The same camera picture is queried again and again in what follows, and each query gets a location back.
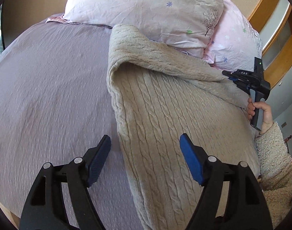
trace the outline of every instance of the pillow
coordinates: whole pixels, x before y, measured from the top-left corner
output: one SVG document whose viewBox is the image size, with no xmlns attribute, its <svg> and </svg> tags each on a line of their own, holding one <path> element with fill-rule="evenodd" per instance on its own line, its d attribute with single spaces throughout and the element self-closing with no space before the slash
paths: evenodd
<svg viewBox="0 0 292 230">
<path fill-rule="evenodd" d="M 261 58 L 259 34 L 231 0 L 224 0 L 224 11 L 215 27 L 203 59 L 226 71 L 254 70 L 254 57 Z"/>
<path fill-rule="evenodd" d="M 67 0 L 63 19 L 134 25 L 150 40 L 202 58 L 222 12 L 223 0 Z"/>
</svg>

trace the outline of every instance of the hand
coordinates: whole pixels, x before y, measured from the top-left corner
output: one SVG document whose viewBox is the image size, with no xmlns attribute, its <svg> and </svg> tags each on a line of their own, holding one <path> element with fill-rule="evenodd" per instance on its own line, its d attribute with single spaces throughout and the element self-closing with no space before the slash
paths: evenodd
<svg viewBox="0 0 292 230">
<path fill-rule="evenodd" d="M 255 109 L 262 109 L 263 110 L 263 123 L 262 123 L 262 129 L 260 131 L 260 134 L 264 134 L 268 131 L 269 128 L 273 125 L 273 117 L 272 117 L 272 111 L 271 107 L 266 104 L 265 102 L 256 102 L 252 103 L 252 99 L 248 99 L 248 105 L 247 105 L 247 113 L 248 113 L 248 120 L 250 121 L 252 117 L 255 115 Z"/>
</svg>

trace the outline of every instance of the device handle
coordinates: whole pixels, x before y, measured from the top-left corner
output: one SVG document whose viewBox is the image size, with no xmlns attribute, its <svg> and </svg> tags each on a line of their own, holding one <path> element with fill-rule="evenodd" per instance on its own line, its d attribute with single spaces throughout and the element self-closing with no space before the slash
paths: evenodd
<svg viewBox="0 0 292 230">
<path fill-rule="evenodd" d="M 263 93 L 255 91 L 253 89 L 250 89 L 249 92 L 250 92 L 250 96 L 252 98 L 253 103 L 259 102 L 259 101 L 265 102 Z M 262 130 L 262 123 L 263 123 L 263 110 L 256 108 L 255 115 L 252 117 L 252 119 L 250 121 L 250 125 L 252 127 L 254 127 L 255 129 L 261 131 Z"/>
</svg>

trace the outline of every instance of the purple bed sheet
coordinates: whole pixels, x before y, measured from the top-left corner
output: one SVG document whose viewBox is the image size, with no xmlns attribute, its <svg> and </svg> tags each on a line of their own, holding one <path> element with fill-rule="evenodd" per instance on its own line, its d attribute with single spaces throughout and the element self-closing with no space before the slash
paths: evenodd
<svg viewBox="0 0 292 230">
<path fill-rule="evenodd" d="M 107 134 L 90 196 L 106 229 L 140 230 L 106 86 L 110 29 L 45 21 L 0 56 L 0 202 L 20 217 L 45 162 L 66 164 Z M 64 200 L 77 226 L 66 187 Z"/>
</svg>

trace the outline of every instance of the white floral pillow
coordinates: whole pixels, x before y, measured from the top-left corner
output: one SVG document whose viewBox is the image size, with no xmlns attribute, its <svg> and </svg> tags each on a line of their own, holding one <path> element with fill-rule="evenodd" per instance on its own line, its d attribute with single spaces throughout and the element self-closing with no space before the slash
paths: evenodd
<svg viewBox="0 0 292 230">
<path fill-rule="evenodd" d="M 134 25 L 153 41 L 202 58 L 222 12 L 223 0 L 68 0 L 63 19 Z"/>
</svg>

